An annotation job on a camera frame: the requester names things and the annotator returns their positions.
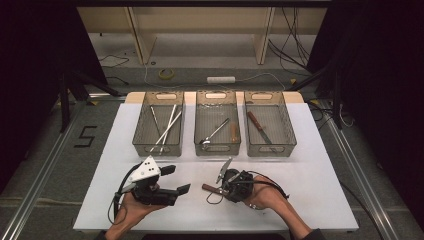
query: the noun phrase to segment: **hand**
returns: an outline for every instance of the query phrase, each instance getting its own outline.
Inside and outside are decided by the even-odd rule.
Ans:
[[[253,180],[272,183],[271,180],[260,175],[256,176]],[[256,208],[259,209],[271,208],[275,210],[278,205],[286,203],[287,200],[274,187],[265,184],[255,183],[253,185],[252,195],[246,198],[243,202],[247,206],[255,205]]]
[[[262,176],[256,176],[253,180],[272,183],[271,180]],[[295,239],[303,239],[312,232],[312,229],[297,214],[293,206],[272,186],[255,183],[252,195],[243,202],[247,206],[252,204],[256,208],[271,208],[274,210],[287,224]]]
[[[106,239],[119,239],[137,225],[149,213],[162,209],[162,205],[144,205],[134,199],[132,193],[126,193],[115,218],[115,223],[106,232]]]

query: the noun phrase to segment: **white table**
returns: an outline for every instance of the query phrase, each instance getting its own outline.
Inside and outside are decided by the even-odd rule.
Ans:
[[[244,114],[239,103],[242,143],[230,168],[253,170],[272,178],[290,194],[289,201],[311,228],[352,231],[357,222],[339,185],[307,104],[287,104],[297,139],[289,158],[252,158],[246,154]],[[97,166],[74,229],[92,231],[111,225],[107,211],[114,193],[132,166],[145,157],[138,156],[132,138],[141,104],[122,104]],[[154,157],[159,167],[176,165],[175,173],[160,177],[161,188],[176,189],[191,183],[175,206],[151,213],[133,230],[144,233],[272,233],[288,227],[272,210],[252,210],[243,203],[224,199],[218,205],[207,203],[209,192],[203,183],[215,184],[228,157],[198,157],[194,149],[195,104],[187,103],[182,155],[178,158]],[[210,201],[220,197],[211,197]]]

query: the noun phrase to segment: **floor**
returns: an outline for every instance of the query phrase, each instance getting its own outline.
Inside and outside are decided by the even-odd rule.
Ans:
[[[257,65],[251,36],[248,35],[160,35],[146,66],[140,65],[130,35],[91,34],[90,37],[101,59],[100,63],[104,66],[109,85],[121,92],[158,90],[170,86],[192,90],[199,85],[205,88],[275,89],[282,88],[280,84],[283,84],[288,88],[292,81],[302,81],[306,77],[303,75],[307,74],[290,63],[283,65],[290,72],[283,71],[280,59],[270,51],[267,51],[265,64]],[[276,45],[282,46],[286,37],[272,36],[271,39]],[[310,52],[315,37],[302,36],[301,39],[306,51]],[[293,41],[288,43],[285,51],[296,60],[302,60],[298,57]],[[176,75],[170,82],[163,82],[157,77],[161,69],[173,69]],[[235,76],[240,80],[254,78],[235,85],[208,86],[208,76]],[[305,100],[315,97],[316,84],[301,89]],[[34,188],[38,188],[36,201],[33,201],[27,215],[22,218],[18,239],[92,239],[95,236],[96,233],[74,231],[73,222],[96,169],[116,111],[124,99],[108,98],[94,87],[87,86],[87,89],[95,98],[89,103],[71,101],[74,121],[66,135],[59,133],[60,105],[52,108],[27,160],[22,162],[0,195],[0,233],[6,232],[8,224],[17,217],[16,213],[22,203]],[[322,99],[318,104],[325,108],[329,102]],[[325,232],[325,236],[327,239],[380,239],[377,233],[377,229],[380,229],[383,236],[388,236],[385,239],[424,239],[423,231],[384,170],[379,168],[360,129],[355,124],[350,126],[353,119],[348,115],[348,106],[344,109],[346,122],[341,131],[334,127],[327,115],[322,116],[321,111],[311,110],[311,113],[317,120],[317,128],[339,180],[348,186],[359,201],[367,205],[374,219],[383,216],[386,223],[377,223],[376,228],[354,195],[345,189],[359,229],[351,233]],[[90,147],[78,148],[77,145],[88,144],[87,139],[80,138],[84,129],[86,135],[95,138]],[[63,140],[65,144],[58,144],[58,140]],[[346,152],[341,146],[348,146],[349,151]],[[355,172],[358,169],[361,170],[359,176]],[[141,238],[140,233],[131,232],[124,239]]]

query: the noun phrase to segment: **wire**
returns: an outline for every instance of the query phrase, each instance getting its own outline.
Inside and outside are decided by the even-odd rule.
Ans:
[[[361,200],[353,193],[352,190],[350,190],[350,188],[348,188],[342,181],[339,180],[340,185],[346,189],[354,198],[355,200],[359,203],[359,205],[361,205],[361,207],[364,209],[365,213],[368,215],[368,217],[370,218],[371,222],[373,223],[375,229],[378,232],[378,235],[380,236],[380,239],[384,240],[384,237],[380,231],[380,229],[377,226],[377,222],[376,220],[372,217],[371,212],[368,210],[368,208],[361,202]]]
[[[99,62],[105,60],[108,57],[114,57],[114,58],[118,58],[118,59],[123,59],[124,61],[121,62],[121,63],[118,63],[116,65],[113,65],[113,66],[103,66],[103,67],[114,68],[114,67],[119,66],[119,65],[122,65],[122,64],[124,64],[124,63],[126,63],[126,62],[128,62],[130,60],[129,58],[118,57],[118,56],[115,56],[115,55],[107,55],[106,57],[99,59]]]
[[[342,108],[343,108],[343,105],[340,105],[340,111],[339,111],[340,120],[342,120],[343,124],[346,127],[352,127],[353,126],[353,123],[355,122],[355,119],[352,118],[352,122],[351,123],[346,123],[345,120],[342,117]]]
[[[124,215],[124,218],[122,218],[122,220],[121,221],[119,221],[118,223],[114,223],[113,221],[112,221],[112,219],[110,219],[110,209],[112,208],[112,204],[115,204],[116,202],[114,201],[114,200],[112,200],[111,202],[110,202],[110,205],[109,205],[109,209],[108,209],[108,211],[107,211],[107,219],[109,220],[109,222],[112,224],[112,225],[119,225],[119,224],[121,224],[122,222],[124,222],[124,220],[125,220],[125,218],[127,217],[127,213],[128,213],[128,210],[127,210],[127,208],[124,206],[124,205],[122,205],[122,204],[119,204],[119,202],[118,203],[116,203],[116,204],[118,204],[118,205],[121,205],[121,208],[123,208],[123,209],[125,209],[125,215]]]
[[[111,208],[111,206],[113,204],[113,215],[116,218],[116,215],[118,214],[118,210],[119,210],[119,206],[118,206],[119,205],[119,199],[121,199],[121,196],[123,194],[122,189],[124,188],[124,184],[127,181],[128,177],[131,175],[131,173],[134,172],[134,170],[136,170],[140,165],[141,165],[141,163],[133,166],[127,172],[127,174],[125,175],[124,179],[122,179],[121,185],[119,186],[118,191],[115,193],[115,196],[113,196],[112,202],[110,203],[110,206],[109,206],[109,209],[108,209],[108,212],[107,212],[107,215],[108,216],[109,216],[110,208]]]
[[[124,81],[123,79],[121,79],[119,77],[106,77],[106,78],[118,79],[119,81],[123,82],[125,85],[130,85],[128,82]]]
[[[224,196],[223,195],[221,195],[221,199],[218,201],[218,202],[210,202],[209,201],[209,198],[212,196],[212,194],[213,194],[213,192],[211,192],[210,194],[209,194],[209,196],[206,198],[206,202],[208,202],[209,204],[213,204],[213,205],[217,205],[217,204],[220,204],[221,202],[222,202],[222,199],[224,199]]]
[[[289,23],[289,20],[287,18],[287,15],[284,11],[284,8],[281,8],[281,10],[282,10],[284,18],[286,20],[287,26],[290,30],[290,34],[287,37],[286,42],[287,42],[288,38],[290,38],[290,36],[293,36],[293,39],[296,42],[296,48],[297,48],[297,52],[299,54],[299,57],[300,57],[302,63],[305,65],[306,62],[308,61],[309,53],[303,47],[302,42],[300,41],[300,38],[299,38],[299,35],[298,35],[298,32],[297,32],[297,28],[299,26],[299,21],[298,21],[299,9],[293,8],[293,23],[292,23],[291,27],[290,27],[290,23]]]
[[[280,185],[278,185],[278,183],[274,182],[274,180],[272,180],[272,179],[271,179],[271,178],[269,178],[268,176],[263,175],[262,173],[258,173],[258,172],[255,172],[255,171],[247,171],[247,172],[248,172],[248,173],[254,173],[254,174],[260,175],[260,176],[262,176],[262,177],[264,177],[264,178],[266,178],[266,179],[270,180],[270,181],[271,181],[272,183],[274,183],[277,187],[281,188],[281,187],[280,187]]]
[[[164,89],[176,89],[176,88],[180,88],[180,87],[203,87],[203,86],[218,86],[221,88],[225,88],[225,89],[229,89],[229,90],[234,90],[234,91],[243,91],[243,89],[237,89],[237,88],[230,88],[230,87],[226,87],[220,84],[209,84],[209,83],[205,83],[205,84],[184,84],[184,85],[177,85],[177,86],[162,86],[162,85],[157,85],[157,84],[153,84],[153,83],[149,83],[147,82],[147,65],[144,64],[144,67],[146,69],[145,73],[144,73],[144,79],[143,82],[146,83],[149,86],[153,86],[153,87],[158,87],[158,88],[164,88]],[[246,79],[241,79],[241,80],[236,80],[236,82],[243,82],[243,81],[248,81],[263,75],[271,75],[275,80],[277,80],[277,82],[282,86],[283,91],[286,89],[286,87],[284,86],[284,84],[272,73],[261,73],[258,75],[255,75],[253,77],[249,77]]]
[[[332,119],[333,118],[333,116],[331,116],[331,117],[329,117],[319,128],[318,128],[318,131],[319,130],[321,130],[321,128],[322,127],[324,127],[324,125],[330,120],[330,119]]]
[[[306,100],[305,101],[308,105],[314,107],[314,109],[310,109],[311,112],[312,111],[320,111],[321,116],[318,119],[314,118],[315,122],[321,121],[324,118],[324,114],[332,114],[332,109],[325,109],[325,108],[321,108],[319,107],[317,104],[313,103],[311,100]]]
[[[240,183],[265,184],[265,185],[268,185],[268,186],[271,186],[271,187],[277,189],[285,199],[288,199],[289,198],[289,195],[287,195],[281,187],[277,186],[274,183],[265,182],[265,181],[235,181],[235,182],[228,182],[228,184],[240,184]]]
[[[268,40],[269,43],[271,43],[271,45],[269,45],[269,47],[272,49],[272,47],[274,48],[273,50],[275,50],[276,52],[278,52],[280,55],[276,54],[275,51],[271,50],[274,54],[276,54],[277,56],[280,57],[280,59],[285,60],[286,62],[290,62],[290,63],[294,63],[296,65],[298,65],[299,67],[306,69],[306,66],[302,65],[301,63],[299,63],[298,61],[296,61],[294,58],[290,57],[289,55],[287,55],[285,52],[283,52],[282,50],[280,50],[270,39]]]
[[[264,75],[270,75],[270,76],[272,76],[283,87],[283,91],[286,90],[286,87],[284,86],[284,84],[274,74],[272,74],[272,73],[261,73],[261,74],[255,75],[253,77],[249,77],[249,78],[245,78],[245,79],[241,79],[241,80],[236,80],[236,82],[244,82],[244,81],[252,80],[254,78],[257,78],[257,77],[260,77],[260,76],[264,76]]]

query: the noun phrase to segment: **metal rail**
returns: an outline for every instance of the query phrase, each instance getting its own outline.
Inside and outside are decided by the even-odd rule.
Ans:
[[[323,108],[330,108],[325,101],[320,101]],[[353,150],[351,149],[348,140],[346,139],[342,130],[339,130],[333,120],[328,122],[330,130],[343,153],[343,156],[349,166],[349,169],[355,179],[356,184],[364,197],[364,200],[374,217],[382,236],[386,240],[399,239],[393,224],[387,215],[383,205],[381,204],[376,192],[372,188],[366,174],[361,168]]]
[[[62,150],[69,138],[69,135],[73,130],[76,119],[81,113],[81,110],[84,109],[85,105],[86,102],[78,102],[75,105],[68,127],[63,133],[59,134],[59,137],[57,138],[45,163],[43,164],[40,172],[35,178],[34,183],[31,185],[31,188],[28,190],[28,193],[22,200],[19,208],[14,213],[5,232],[3,233],[2,240],[18,239],[20,233],[22,232],[25,226],[26,221],[29,218],[29,215],[32,212],[32,209],[34,208],[35,203],[37,202],[37,199],[43,191],[43,188],[47,183],[47,180],[49,179],[49,176],[60,157],[60,154],[62,153]]]

